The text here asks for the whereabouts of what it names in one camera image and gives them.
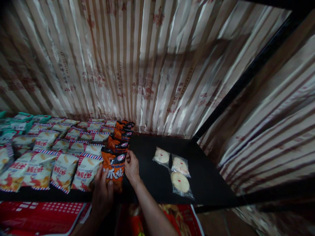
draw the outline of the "hand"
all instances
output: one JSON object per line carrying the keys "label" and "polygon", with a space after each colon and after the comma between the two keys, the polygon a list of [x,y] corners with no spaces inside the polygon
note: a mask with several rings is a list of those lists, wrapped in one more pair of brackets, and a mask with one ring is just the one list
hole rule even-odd
{"label": "hand", "polygon": [[128,150],[126,161],[125,161],[125,174],[130,181],[131,185],[134,187],[138,181],[140,181],[139,176],[139,162],[133,151]]}
{"label": "hand", "polygon": [[109,181],[106,186],[106,176],[108,169],[103,173],[103,166],[101,165],[96,173],[94,184],[94,192],[92,198],[92,212],[91,216],[97,220],[102,221],[104,217],[112,208],[113,204],[113,181]]}

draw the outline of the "black table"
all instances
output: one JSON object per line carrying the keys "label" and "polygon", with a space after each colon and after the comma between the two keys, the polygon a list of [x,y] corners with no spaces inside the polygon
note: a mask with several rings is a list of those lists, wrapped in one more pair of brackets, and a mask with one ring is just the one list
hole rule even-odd
{"label": "black table", "polygon": [[[188,178],[195,201],[172,193],[169,170],[152,160],[156,146],[177,154],[188,160],[191,178]],[[173,137],[133,136],[130,150],[139,160],[139,173],[148,191],[158,203],[165,204],[203,204],[208,206],[238,205],[238,200],[215,165],[204,154],[199,145],[186,139]],[[0,191],[1,201],[53,201],[53,202],[90,202],[92,194],[71,190],[64,194],[51,185],[50,190],[37,191],[22,187],[18,193]],[[120,203],[135,203],[137,197],[124,176],[123,193],[115,197]]]}

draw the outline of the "snack bag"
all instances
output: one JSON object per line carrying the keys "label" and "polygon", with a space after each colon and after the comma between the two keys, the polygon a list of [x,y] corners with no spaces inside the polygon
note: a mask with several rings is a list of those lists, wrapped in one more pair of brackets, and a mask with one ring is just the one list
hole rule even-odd
{"label": "snack bag", "polygon": [[172,154],[172,171],[179,172],[190,178],[190,174],[188,171],[188,161],[182,157],[179,157],[175,154]]}
{"label": "snack bag", "polygon": [[111,136],[108,137],[107,148],[116,153],[127,152],[129,142],[123,142],[117,139],[113,139]]}
{"label": "snack bag", "polygon": [[60,138],[63,138],[65,134],[68,132],[68,130],[71,128],[71,124],[54,124],[52,126],[52,130],[56,130],[60,132]]}
{"label": "snack bag", "polygon": [[25,172],[22,186],[31,186],[35,190],[48,190],[53,164],[61,154],[62,152],[36,149]]}
{"label": "snack bag", "polygon": [[63,122],[65,119],[63,118],[51,118],[47,123],[51,124],[60,124],[61,122]]}
{"label": "snack bag", "polygon": [[125,170],[125,159],[127,153],[113,153],[106,148],[102,149],[103,171],[109,169],[106,176],[106,184],[112,180],[114,183],[114,191],[122,192],[122,178]]}
{"label": "snack bag", "polygon": [[102,155],[102,147],[104,147],[104,145],[101,144],[88,144],[85,148],[85,153],[89,153],[92,155],[96,155],[96,156],[101,156]]}
{"label": "snack bag", "polygon": [[173,193],[195,200],[193,193],[190,190],[189,181],[186,176],[184,176],[182,173],[172,171],[170,171],[170,174],[173,185]]}
{"label": "snack bag", "polygon": [[76,156],[61,154],[53,167],[51,184],[68,194],[78,160]]}
{"label": "snack bag", "polygon": [[157,150],[155,151],[155,154],[153,157],[153,161],[168,168],[169,160],[170,160],[170,153],[157,147]]}
{"label": "snack bag", "polygon": [[104,144],[104,142],[108,139],[110,133],[108,132],[91,132],[92,142],[96,144]]}
{"label": "snack bag", "polygon": [[40,130],[51,129],[53,124],[41,124],[41,123],[33,123],[32,128],[29,130],[28,134],[38,134]]}
{"label": "snack bag", "polygon": [[77,128],[80,128],[80,129],[86,130],[87,127],[88,127],[88,123],[87,123],[87,122],[84,122],[84,121],[80,121],[80,122],[77,124]]}
{"label": "snack bag", "polygon": [[52,151],[59,151],[66,153],[69,149],[69,144],[74,140],[68,140],[68,139],[60,139],[57,138],[52,146]]}
{"label": "snack bag", "polygon": [[101,156],[81,153],[78,169],[73,178],[71,189],[78,189],[83,192],[92,191],[92,181],[102,162],[103,158]]}
{"label": "snack bag", "polygon": [[101,129],[101,126],[105,125],[103,122],[88,122],[87,130],[89,132],[96,131],[99,132]]}
{"label": "snack bag", "polygon": [[35,141],[34,149],[50,150],[58,135],[58,131],[40,130]]}
{"label": "snack bag", "polygon": [[37,135],[17,135],[13,136],[12,146],[17,156],[22,155],[27,150],[33,148]]}
{"label": "snack bag", "polygon": [[11,143],[0,146],[0,175],[13,163],[13,149]]}
{"label": "snack bag", "polygon": [[80,132],[84,132],[83,129],[79,129],[79,128],[76,128],[74,126],[72,126],[67,135],[65,136],[65,139],[74,139],[74,140],[77,140],[80,136]]}
{"label": "snack bag", "polygon": [[25,112],[19,112],[14,119],[15,120],[19,120],[21,122],[25,122],[25,121],[31,121],[33,118],[33,115],[25,113]]}
{"label": "snack bag", "polygon": [[51,116],[47,115],[36,115],[33,116],[33,121],[36,123],[46,124],[50,120]]}
{"label": "snack bag", "polygon": [[80,155],[85,151],[86,146],[89,144],[89,141],[74,141],[69,144],[69,149],[67,153]]}
{"label": "snack bag", "polygon": [[64,120],[62,123],[63,124],[70,124],[70,125],[76,125],[76,124],[78,124],[80,121],[75,121],[75,120],[71,120],[71,119],[66,119],[66,120]]}
{"label": "snack bag", "polygon": [[20,189],[32,155],[33,153],[30,151],[25,152],[1,175],[0,190],[17,192]]}
{"label": "snack bag", "polygon": [[132,134],[133,131],[131,130],[114,128],[114,133],[111,133],[111,137],[122,141],[129,141]]}

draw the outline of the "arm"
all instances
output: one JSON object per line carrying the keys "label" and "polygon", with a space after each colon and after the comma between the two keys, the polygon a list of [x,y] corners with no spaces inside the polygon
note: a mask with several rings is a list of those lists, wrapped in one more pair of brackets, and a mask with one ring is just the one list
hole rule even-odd
{"label": "arm", "polygon": [[113,204],[113,181],[106,186],[106,176],[108,169],[102,174],[103,166],[97,170],[95,176],[94,192],[92,199],[92,211],[82,227],[74,236],[95,235],[105,216],[110,211]]}
{"label": "arm", "polygon": [[135,154],[129,150],[125,162],[125,174],[137,195],[150,235],[178,235],[144,186],[139,176],[138,159]]}

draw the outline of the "black metal frame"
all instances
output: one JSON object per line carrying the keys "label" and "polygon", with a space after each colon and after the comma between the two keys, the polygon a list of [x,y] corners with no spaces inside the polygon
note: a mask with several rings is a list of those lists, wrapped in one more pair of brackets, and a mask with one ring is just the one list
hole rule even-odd
{"label": "black metal frame", "polygon": [[[308,14],[315,8],[314,1],[295,1],[295,0],[251,0],[254,3],[271,5],[284,9],[293,10],[274,36],[269,40],[266,46],[261,50],[258,56],[249,65],[247,70],[241,75],[235,85],[230,89],[228,94],[222,99],[216,109],[210,114],[208,119],[196,132],[191,139],[197,142],[207,130],[214,124],[221,114],[228,108],[234,99],[244,90],[251,82],[255,75],[264,67],[266,62],[281,47],[287,38],[297,29],[297,27],[305,20]],[[263,203],[268,201],[276,201],[280,199],[292,198],[307,194],[315,193],[313,187],[315,178],[304,179],[293,183],[278,185],[275,187],[260,190],[254,193],[245,194],[238,197],[238,205],[226,206],[201,206],[195,208],[196,213],[207,212],[212,210],[239,207],[250,204]]]}

